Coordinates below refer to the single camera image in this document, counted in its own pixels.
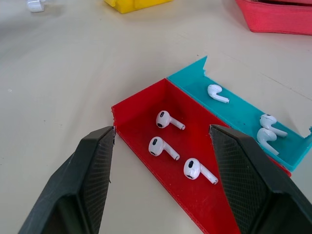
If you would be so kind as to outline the white earbud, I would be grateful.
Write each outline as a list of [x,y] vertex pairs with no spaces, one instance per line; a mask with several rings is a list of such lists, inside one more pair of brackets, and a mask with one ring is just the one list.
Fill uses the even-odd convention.
[[279,152],[268,143],[268,141],[277,140],[277,135],[273,131],[266,128],[260,128],[257,132],[257,140],[266,150],[271,152],[273,155],[279,155]]
[[154,155],[159,156],[163,151],[166,151],[174,160],[179,160],[180,155],[161,137],[156,136],[151,139],[148,151]]
[[277,123],[276,118],[272,115],[268,115],[268,114],[261,115],[259,118],[259,122],[263,128],[274,132],[277,136],[286,137],[288,135],[287,132],[284,132],[272,126],[273,124]]
[[212,184],[216,185],[218,183],[218,178],[196,158],[189,158],[185,162],[183,172],[191,180],[195,180],[200,174],[203,174]]
[[175,118],[171,117],[169,112],[163,110],[160,111],[156,117],[156,125],[159,128],[165,128],[169,124],[174,125],[175,127],[184,130],[185,125],[181,123],[180,121],[176,120]]
[[220,96],[218,93],[222,92],[222,87],[216,84],[211,84],[207,88],[208,95],[217,101],[223,102],[223,103],[229,103],[229,99],[223,96]]

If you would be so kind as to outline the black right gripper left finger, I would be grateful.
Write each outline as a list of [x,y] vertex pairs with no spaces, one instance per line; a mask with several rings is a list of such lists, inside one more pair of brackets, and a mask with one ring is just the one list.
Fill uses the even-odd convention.
[[99,234],[114,143],[113,126],[82,138],[51,175],[18,234]]

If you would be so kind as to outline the red plastic tray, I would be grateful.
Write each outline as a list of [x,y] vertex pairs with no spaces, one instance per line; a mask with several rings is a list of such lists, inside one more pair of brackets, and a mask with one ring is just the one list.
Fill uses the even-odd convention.
[[[185,125],[156,125],[160,111]],[[223,190],[210,137],[210,126],[228,127],[203,106],[163,79],[112,107],[119,136],[204,234],[241,234]],[[159,156],[148,151],[152,138],[161,137],[179,155],[174,160],[165,150]],[[212,184],[203,174],[195,180],[184,175],[189,158],[196,158],[218,178]]]

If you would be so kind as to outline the teal plastic tray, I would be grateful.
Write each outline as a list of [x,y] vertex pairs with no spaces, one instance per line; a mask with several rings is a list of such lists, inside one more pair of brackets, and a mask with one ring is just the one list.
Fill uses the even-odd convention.
[[[228,104],[209,97],[208,86],[215,84],[215,81],[205,75],[206,60],[207,57],[199,59],[168,76],[168,80],[230,127],[256,139],[257,132],[261,128],[259,121],[263,111],[225,88],[221,94],[229,98]],[[263,151],[292,172],[312,149],[312,127],[307,137],[302,137],[280,122],[274,124],[274,127],[287,132],[288,135],[285,138],[278,137],[270,143],[278,151],[278,155],[275,156],[266,148],[263,148]]]

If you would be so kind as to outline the pink fabric pouch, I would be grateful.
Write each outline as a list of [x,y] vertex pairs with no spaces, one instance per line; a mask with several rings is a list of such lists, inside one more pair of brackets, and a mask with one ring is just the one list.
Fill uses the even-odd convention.
[[235,2],[252,32],[312,36],[312,0],[235,0]]

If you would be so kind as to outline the yellow plastic bin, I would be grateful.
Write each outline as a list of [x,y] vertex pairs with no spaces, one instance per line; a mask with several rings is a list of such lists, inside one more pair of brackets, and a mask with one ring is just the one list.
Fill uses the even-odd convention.
[[121,14],[130,13],[171,1],[173,0],[104,0],[105,3]]

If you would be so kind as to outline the white earbud case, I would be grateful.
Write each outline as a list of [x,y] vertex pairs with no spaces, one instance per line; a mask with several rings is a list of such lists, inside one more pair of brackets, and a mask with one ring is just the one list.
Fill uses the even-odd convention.
[[45,0],[26,0],[26,6],[31,13],[44,12]]

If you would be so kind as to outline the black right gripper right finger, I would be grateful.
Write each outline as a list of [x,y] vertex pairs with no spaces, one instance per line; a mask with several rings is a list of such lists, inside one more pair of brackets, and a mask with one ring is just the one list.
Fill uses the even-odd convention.
[[241,234],[312,234],[312,204],[252,137],[215,124],[210,137]]

